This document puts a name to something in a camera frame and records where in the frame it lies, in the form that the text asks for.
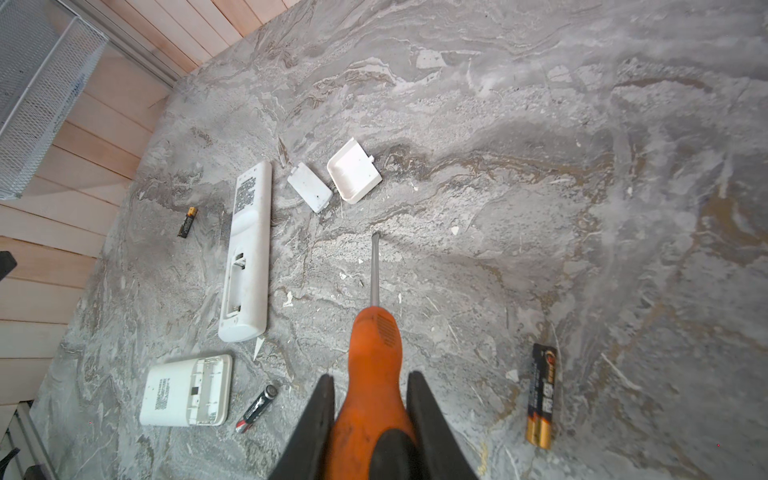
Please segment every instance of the aa battery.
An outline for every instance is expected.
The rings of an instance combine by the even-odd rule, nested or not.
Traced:
[[[267,385],[263,392],[259,394],[256,400],[250,404],[248,410],[243,414],[243,418],[235,425],[235,431],[238,433],[245,433],[256,418],[261,415],[266,406],[268,406],[277,396],[277,388],[272,385]]]
[[[179,229],[179,237],[187,238],[187,235],[189,235],[190,232],[190,228],[192,228],[192,222],[194,221],[195,215],[197,215],[197,208],[190,207],[190,209],[187,211],[187,216],[184,218],[184,223],[181,224],[181,228]]]
[[[531,356],[531,386],[528,390],[528,424],[525,439],[549,450],[552,444],[554,372],[558,351],[535,343]]]

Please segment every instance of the long white remote control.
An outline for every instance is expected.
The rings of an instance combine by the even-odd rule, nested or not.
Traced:
[[[264,160],[237,178],[219,318],[224,342],[244,342],[266,330],[271,207],[272,164]]]

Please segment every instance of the screwdriver shaft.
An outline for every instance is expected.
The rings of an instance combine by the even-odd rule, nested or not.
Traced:
[[[371,306],[379,306],[379,232],[371,237]]]

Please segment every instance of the marble countertop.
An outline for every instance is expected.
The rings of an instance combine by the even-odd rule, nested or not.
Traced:
[[[272,20],[167,103],[32,410],[59,478],[266,478],[319,376],[346,393],[374,230],[402,390],[424,372],[480,478],[764,478],[764,25],[748,0],[305,0]],[[383,181],[314,214],[286,177],[333,185],[350,137]],[[234,181],[264,159],[254,362],[217,317]],[[524,440],[534,342],[560,351],[550,452]],[[150,366],[218,353],[224,425],[139,425]]]

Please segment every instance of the white mesh basket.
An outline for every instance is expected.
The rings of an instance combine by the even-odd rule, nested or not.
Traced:
[[[53,0],[0,0],[0,200],[22,195],[107,41]]]

